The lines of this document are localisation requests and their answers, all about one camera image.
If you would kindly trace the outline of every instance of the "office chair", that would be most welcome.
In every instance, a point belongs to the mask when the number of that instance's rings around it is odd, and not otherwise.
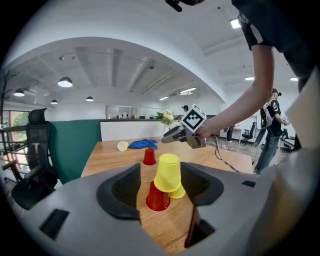
[[[244,145],[246,145],[246,142],[248,140],[251,140],[254,137],[254,129],[255,129],[255,127],[256,127],[256,122],[253,122],[250,131],[247,130],[247,129],[244,129],[245,133],[242,134],[242,137],[244,137]]]
[[[22,208],[29,210],[54,191],[58,172],[49,163],[49,139],[51,123],[45,120],[45,110],[30,112],[26,125],[27,162],[30,172],[11,191],[12,198]]]

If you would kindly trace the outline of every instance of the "floor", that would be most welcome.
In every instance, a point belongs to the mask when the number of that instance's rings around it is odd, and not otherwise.
[[[210,137],[209,141],[210,142],[214,142],[213,137]],[[254,161],[253,168],[256,167],[256,165],[258,163],[258,160],[259,160],[259,157],[260,157],[260,154],[262,152],[262,148],[254,147],[253,143],[251,143],[251,142],[247,142],[245,144],[244,141],[241,141],[241,143],[239,143],[238,139],[233,139],[231,141],[231,143],[227,143],[226,138],[223,138],[223,137],[218,137],[218,143],[219,143],[219,146],[224,148],[224,149],[227,149],[227,150],[230,150],[230,151],[234,151],[234,152],[239,152],[241,154],[250,156],[251,157],[251,161],[252,162]],[[280,150],[279,157],[277,159],[276,164],[278,164],[288,154],[290,154],[289,151]]]

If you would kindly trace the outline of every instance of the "black t-shirt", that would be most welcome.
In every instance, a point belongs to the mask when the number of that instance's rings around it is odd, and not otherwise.
[[[271,101],[269,106],[267,107],[270,116],[273,118],[275,114],[281,114],[280,105],[277,100]],[[277,119],[273,119],[272,124],[268,127],[268,132],[271,132],[274,136],[281,136],[282,130],[281,130],[281,123],[277,121]]]

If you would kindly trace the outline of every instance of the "ceiling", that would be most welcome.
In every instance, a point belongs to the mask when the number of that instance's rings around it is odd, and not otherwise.
[[[241,28],[233,29],[230,20],[238,11],[225,0],[207,0],[198,6],[181,4],[177,13],[163,1],[132,0],[157,10],[175,26],[189,34],[206,56],[225,86],[244,86],[245,77],[254,75],[252,53],[249,51]],[[282,54],[274,51],[275,85],[291,86],[294,77]],[[159,99],[172,92],[197,87],[194,95],[207,94],[185,75],[170,66],[134,52],[113,48],[88,46],[65,48],[34,57],[12,70],[18,74],[9,82],[12,88],[34,86],[49,93],[61,94],[64,88],[57,82],[61,77],[72,79],[74,89],[86,87],[115,87]]]

